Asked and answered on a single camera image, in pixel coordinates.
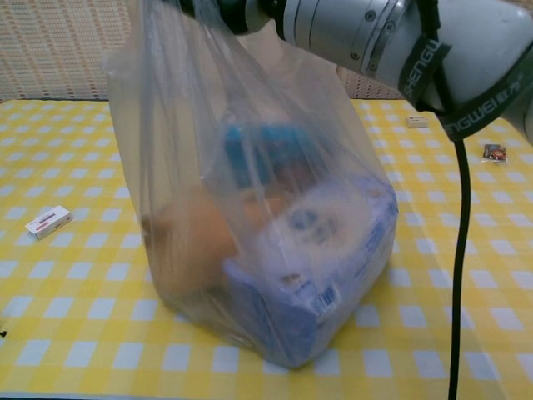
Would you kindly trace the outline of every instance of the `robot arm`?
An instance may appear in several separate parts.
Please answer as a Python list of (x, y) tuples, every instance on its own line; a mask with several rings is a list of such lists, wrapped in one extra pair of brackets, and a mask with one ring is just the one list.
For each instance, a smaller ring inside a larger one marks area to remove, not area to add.
[[(193, 14), (193, 0), (164, 1), (179, 1)], [(520, 7), (501, 0), (440, 0), (435, 41), (421, 35), (416, 0), (217, 2), (235, 34), (256, 32), (272, 18), (282, 40), (434, 111), (452, 139), (503, 117), (533, 143), (533, 18)], [(438, 65), (456, 105), (447, 115), (431, 83)]]

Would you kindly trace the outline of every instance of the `blue package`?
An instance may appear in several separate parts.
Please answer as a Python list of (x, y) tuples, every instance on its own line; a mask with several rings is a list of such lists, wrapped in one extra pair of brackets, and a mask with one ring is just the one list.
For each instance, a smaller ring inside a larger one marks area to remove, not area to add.
[(254, 265), (224, 262), (232, 317), (265, 358), (298, 368), (327, 348), (385, 267), (397, 213), (383, 183), (330, 180), (259, 235)]
[[(298, 126), (263, 124), (257, 128), (259, 138), (251, 138), (257, 175), (262, 185), (272, 181), (283, 168), (303, 166), (309, 174), (321, 175), (326, 166), (316, 144), (307, 132)], [(250, 188), (252, 178), (243, 148), (243, 129), (237, 125), (227, 127), (224, 150), (238, 188)]]

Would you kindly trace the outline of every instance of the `black cable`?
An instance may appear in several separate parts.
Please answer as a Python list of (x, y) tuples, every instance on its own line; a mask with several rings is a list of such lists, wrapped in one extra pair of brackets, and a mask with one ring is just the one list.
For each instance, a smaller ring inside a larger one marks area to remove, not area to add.
[[(438, 30), (441, 27), (438, 0), (417, 0), (416, 5), (421, 17), (421, 28), (429, 39), (439, 40)], [(446, 79), (444, 68), (440, 65), (433, 76), (436, 91), (445, 113), (454, 110), (454, 102)], [(466, 241), (471, 213), (471, 180), (466, 156), (465, 144), (462, 140), (454, 142), (461, 176), (461, 221), (457, 235), (456, 257), (453, 266), (453, 288), (451, 294), (451, 350), (450, 350), (450, 381), (448, 400), (457, 399), (459, 386), (459, 361), (461, 359), (461, 292), (463, 263), (465, 261)]]
[(453, 266), (453, 288), (451, 294), (451, 353), (450, 353), (450, 385), (448, 400), (457, 398), (459, 384), (459, 360), (461, 350), (461, 290), (463, 280), (463, 262), (465, 261), (466, 239), (470, 224), (471, 183), (466, 157), (465, 144), (462, 140), (454, 142), (456, 146), (459, 174), (461, 175), (461, 222), (457, 235), (456, 259)]

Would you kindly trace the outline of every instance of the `box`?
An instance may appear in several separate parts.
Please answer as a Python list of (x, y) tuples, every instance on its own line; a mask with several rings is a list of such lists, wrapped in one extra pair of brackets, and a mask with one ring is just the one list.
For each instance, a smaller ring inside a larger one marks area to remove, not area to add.
[(26, 229), (37, 239), (42, 239), (70, 221), (72, 213), (64, 207), (57, 206), (35, 218), (26, 225)]

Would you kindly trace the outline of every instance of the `beige wall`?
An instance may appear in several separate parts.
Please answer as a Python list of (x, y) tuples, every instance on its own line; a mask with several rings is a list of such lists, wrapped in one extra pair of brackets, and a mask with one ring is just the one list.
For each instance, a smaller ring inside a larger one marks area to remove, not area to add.
[[(9, 98), (107, 99), (102, 56), (129, 31), (127, 1), (0, 1), (0, 101)], [(533, 9), (533, 0), (515, 0)], [(339, 70), (353, 98), (398, 93)]]

